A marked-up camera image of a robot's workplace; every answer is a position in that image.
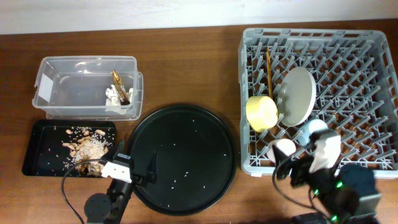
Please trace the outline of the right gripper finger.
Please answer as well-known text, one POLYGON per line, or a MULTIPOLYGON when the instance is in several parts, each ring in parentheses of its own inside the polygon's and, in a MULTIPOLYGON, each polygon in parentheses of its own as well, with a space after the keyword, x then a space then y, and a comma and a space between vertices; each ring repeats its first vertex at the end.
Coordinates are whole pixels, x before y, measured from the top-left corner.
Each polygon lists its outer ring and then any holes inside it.
POLYGON ((315 149, 315 143, 320 140, 327 140, 332 137, 338 136, 338 133, 332 129, 323 129, 315 131, 310 135, 309 148, 315 149))
POLYGON ((276 145, 272 146, 272 151, 274 153, 274 158, 275 158, 275 166, 278 167, 279 164, 286 160, 286 158, 288 158, 288 156, 281 150, 279 149, 276 145))

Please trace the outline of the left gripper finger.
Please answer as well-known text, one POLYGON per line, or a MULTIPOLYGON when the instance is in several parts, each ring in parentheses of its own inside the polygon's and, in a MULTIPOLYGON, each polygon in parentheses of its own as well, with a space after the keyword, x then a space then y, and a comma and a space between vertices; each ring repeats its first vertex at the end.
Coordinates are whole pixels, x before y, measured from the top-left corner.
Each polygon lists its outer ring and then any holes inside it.
POLYGON ((146 180, 149 183, 157 181, 157 151, 154 152, 147 166, 146 180))
POLYGON ((117 158, 119 153, 123 153, 125 141, 120 140, 119 144, 114 148, 113 159, 117 158))

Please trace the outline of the blue cup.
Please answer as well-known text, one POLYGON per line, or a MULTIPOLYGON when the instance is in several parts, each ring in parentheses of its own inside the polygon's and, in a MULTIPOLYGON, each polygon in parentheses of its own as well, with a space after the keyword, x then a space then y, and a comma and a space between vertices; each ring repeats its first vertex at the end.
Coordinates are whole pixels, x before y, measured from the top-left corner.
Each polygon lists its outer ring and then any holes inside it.
POLYGON ((313 119, 305 123, 301 128, 302 135, 297 139, 300 146, 306 146, 310 142, 310 136, 317 131, 322 131, 328 128, 326 122, 321 119, 313 119))

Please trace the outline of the pink cup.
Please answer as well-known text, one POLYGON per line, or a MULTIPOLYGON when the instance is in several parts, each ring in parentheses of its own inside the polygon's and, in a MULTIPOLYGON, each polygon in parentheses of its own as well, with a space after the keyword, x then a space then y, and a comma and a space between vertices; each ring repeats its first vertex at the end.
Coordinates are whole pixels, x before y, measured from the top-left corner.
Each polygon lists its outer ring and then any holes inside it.
POLYGON ((266 155, 268 159, 270 159, 273 163, 275 163, 274 151, 276 149, 279 149, 286 156, 290 156, 291 154, 295 153, 297 150, 295 143, 289 139, 273 140, 269 143, 268 148, 269 150, 266 152, 266 155))

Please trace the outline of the food scraps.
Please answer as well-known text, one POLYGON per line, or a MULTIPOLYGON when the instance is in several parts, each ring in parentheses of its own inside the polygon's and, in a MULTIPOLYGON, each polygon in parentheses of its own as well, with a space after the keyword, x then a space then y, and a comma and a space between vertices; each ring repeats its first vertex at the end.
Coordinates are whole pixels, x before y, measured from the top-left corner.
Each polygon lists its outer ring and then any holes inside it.
POLYGON ((42 164, 54 175, 72 169, 77 175, 99 176, 103 165, 97 160, 113 147, 115 134, 109 127, 54 126, 43 141, 42 164))

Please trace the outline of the grey plate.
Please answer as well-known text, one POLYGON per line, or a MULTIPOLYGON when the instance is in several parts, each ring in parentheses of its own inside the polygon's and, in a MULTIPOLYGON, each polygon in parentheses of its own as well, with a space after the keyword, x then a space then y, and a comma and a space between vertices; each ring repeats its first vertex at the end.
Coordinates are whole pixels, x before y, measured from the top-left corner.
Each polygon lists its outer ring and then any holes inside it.
POLYGON ((313 75, 306 68, 293 68, 284 77, 277 94, 277 99, 282 100, 277 106, 283 114, 281 123, 286 127, 302 124, 310 116, 316 95, 313 75))

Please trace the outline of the white tissue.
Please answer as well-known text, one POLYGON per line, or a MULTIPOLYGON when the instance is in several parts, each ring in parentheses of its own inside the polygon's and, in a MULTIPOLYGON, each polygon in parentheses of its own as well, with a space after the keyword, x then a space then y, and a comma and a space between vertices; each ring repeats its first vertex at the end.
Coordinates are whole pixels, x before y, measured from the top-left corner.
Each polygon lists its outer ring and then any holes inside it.
POLYGON ((113 112, 117 114, 131 113, 131 108, 121 108, 120 95, 114 85, 111 85, 111 88, 107 88, 105 94, 107 96, 105 104, 106 112, 113 112))

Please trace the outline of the yellow bowl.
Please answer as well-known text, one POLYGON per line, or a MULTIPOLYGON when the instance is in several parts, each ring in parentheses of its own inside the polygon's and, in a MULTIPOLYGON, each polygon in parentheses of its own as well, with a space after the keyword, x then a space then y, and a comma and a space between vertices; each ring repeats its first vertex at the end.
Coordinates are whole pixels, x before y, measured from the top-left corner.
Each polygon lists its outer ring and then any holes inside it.
POLYGON ((252 96, 246 103, 246 116, 253 130, 263 132, 277 124, 278 110, 270 97, 252 96))

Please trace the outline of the gold snack wrapper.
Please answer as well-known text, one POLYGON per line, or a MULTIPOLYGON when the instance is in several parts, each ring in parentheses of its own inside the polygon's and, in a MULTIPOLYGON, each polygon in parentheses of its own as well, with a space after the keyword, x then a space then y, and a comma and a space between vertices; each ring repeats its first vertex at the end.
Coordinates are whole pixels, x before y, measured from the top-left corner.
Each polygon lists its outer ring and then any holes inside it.
POLYGON ((121 101, 121 105, 129 105, 130 101, 129 101, 129 97, 128 97, 128 93, 124 87, 124 83, 121 79, 121 76, 119 75, 119 73, 115 70, 113 70, 111 72, 112 78, 113 78, 113 83, 114 86, 119 94, 119 98, 121 101))

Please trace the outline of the left arm round base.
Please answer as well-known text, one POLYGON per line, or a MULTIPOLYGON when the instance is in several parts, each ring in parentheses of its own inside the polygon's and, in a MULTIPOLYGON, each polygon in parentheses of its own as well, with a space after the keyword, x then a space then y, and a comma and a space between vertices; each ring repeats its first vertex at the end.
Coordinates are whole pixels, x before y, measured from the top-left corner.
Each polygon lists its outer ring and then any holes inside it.
POLYGON ((84 206, 87 224, 103 224, 111 211, 111 199, 103 193, 93 194, 84 206))

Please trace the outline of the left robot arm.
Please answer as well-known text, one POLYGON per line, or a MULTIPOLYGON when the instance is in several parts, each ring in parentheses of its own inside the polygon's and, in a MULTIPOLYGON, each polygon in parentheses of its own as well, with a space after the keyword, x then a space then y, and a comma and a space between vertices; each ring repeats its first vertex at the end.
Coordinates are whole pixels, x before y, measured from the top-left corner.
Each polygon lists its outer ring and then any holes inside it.
POLYGON ((101 175, 113 179, 106 193, 111 201, 111 210, 105 218, 106 223, 121 221, 135 187, 145 188, 149 183, 157 182, 157 151, 150 158, 146 173, 140 175, 134 173, 134 158, 124 154, 123 149, 122 140, 118 146, 109 149, 101 157, 104 160, 101 175))

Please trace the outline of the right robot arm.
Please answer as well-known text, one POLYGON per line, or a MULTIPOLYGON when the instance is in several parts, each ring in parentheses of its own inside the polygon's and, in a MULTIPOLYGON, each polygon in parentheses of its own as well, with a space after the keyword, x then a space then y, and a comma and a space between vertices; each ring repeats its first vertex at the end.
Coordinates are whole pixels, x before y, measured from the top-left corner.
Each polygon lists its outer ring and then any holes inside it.
POLYGON ((272 180, 290 177, 292 187, 308 186, 311 211, 292 217, 292 223, 377 223, 376 207, 381 194, 371 169, 348 164, 339 166, 341 136, 332 129, 315 131, 307 149, 313 155, 297 158, 289 139, 269 143, 267 153, 275 164, 272 180))

